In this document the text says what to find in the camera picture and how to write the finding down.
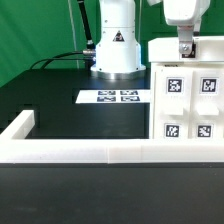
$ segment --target green wall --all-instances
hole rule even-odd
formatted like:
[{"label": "green wall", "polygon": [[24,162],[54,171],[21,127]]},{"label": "green wall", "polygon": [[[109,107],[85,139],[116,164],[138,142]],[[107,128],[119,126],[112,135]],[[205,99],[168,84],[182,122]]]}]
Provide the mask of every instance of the green wall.
[{"label": "green wall", "polygon": [[[201,35],[224,35],[224,1],[211,0],[203,17]],[[85,0],[94,41],[100,40],[99,0]],[[85,48],[85,35],[76,0],[72,0],[77,46]],[[138,24],[139,0],[136,0]],[[162,4],[150,7],[143,0],[141,45],[147,63],[147,42],[156,37],[176,36],[168,27]],[[28,69],[35,61],[74,50],[67,0],[0,0],[0,86]],[[75,67],[74,62],[55,62],[51,67]]]}]

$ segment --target printed marker sheet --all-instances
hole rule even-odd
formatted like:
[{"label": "printed marker sheet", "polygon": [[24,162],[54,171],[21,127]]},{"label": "printed marker sheet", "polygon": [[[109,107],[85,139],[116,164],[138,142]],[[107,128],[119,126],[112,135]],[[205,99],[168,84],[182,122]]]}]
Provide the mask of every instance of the printed marker sheet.
[{"label": "printed marker sheet", "polygon": [[150,99],[148,89],[80,90],[76,103],[150,103]]}]

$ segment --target black tabletop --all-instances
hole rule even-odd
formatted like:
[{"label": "black tabletop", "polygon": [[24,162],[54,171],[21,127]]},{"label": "black tabletop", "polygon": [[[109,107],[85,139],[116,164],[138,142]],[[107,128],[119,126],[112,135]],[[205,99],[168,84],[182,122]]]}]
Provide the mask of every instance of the black tabletop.
[{"label": "black tabletop", "polygon": [[[148,104],[74,102],[80,89],[149,86],[148,71],[119,82],[26,71],[0,88],[0,128],[34,109],[28,138],[147,138]],[[223,210],[223,164],[0,164],[4,224],[223,224]]]},{"label": "black tabletop", "polygon": [[148,138],[149,104],[76,104],[80,90],[147,89],[145,78],[111,81],[86,70],[29,70],[0,89],[0,131],[23,110],[34,109],[28,138]]}]

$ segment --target black cable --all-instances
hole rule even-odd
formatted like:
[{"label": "black cable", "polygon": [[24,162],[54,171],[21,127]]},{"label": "black cable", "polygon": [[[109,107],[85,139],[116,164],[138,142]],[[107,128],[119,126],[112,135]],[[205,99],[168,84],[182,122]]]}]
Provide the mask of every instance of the black cable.
[{"label": "black cable", "polygon": [[86,35],[86,39],[87,39],[86,47],[87,47],[87,49],[95,49],[95,44],[93,43],[93,40],[92,40],[88,17],[86,14],[86,7],[85,7],[84,0],[77,0],[77,2],[79,4],[79,9],[81,12],[82,22],[83,22],[83,26],[84,26],[84,31],[85,31],[85,35]]},{"label": "black cable", "polygon": [[43,61],[76,61],[76,60],[82,60],[82,61],[92,61],[92,58],[46,58],[46,59],[42,59],[39,60],[37,62],[35,62],[32,66],[30,66],[30,70],[32,70],[37,64],[43,62]]},{"label": "black cable", "polygon": [[73,51],[73,52],[68,52],[68,53],[63,53],[63,54],[59,54],[54,56],[52,59],[49,59],[48,61],[46,61],[42,66],[41,69],[44,69],[48,64],[50,64],[52,61],[54,61],[54,58],[63,58],[63,57],[67,57],[67,56],[71,56],[71,55],[77,55],[77,54],[83,54],[82,51]]}]

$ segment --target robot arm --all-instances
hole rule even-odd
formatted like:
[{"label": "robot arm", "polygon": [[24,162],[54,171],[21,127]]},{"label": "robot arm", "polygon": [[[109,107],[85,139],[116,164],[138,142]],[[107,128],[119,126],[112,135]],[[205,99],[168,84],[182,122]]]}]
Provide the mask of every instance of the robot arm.
[{"label": "robot arm", "polygon": [[[162,0],[148,0],[156,4]],[[194,32],[200,30],[201,17],[208,9],[210,0],[163,0],[166,23],[177,26],[179,52],[189,55],[192,52]]]}]

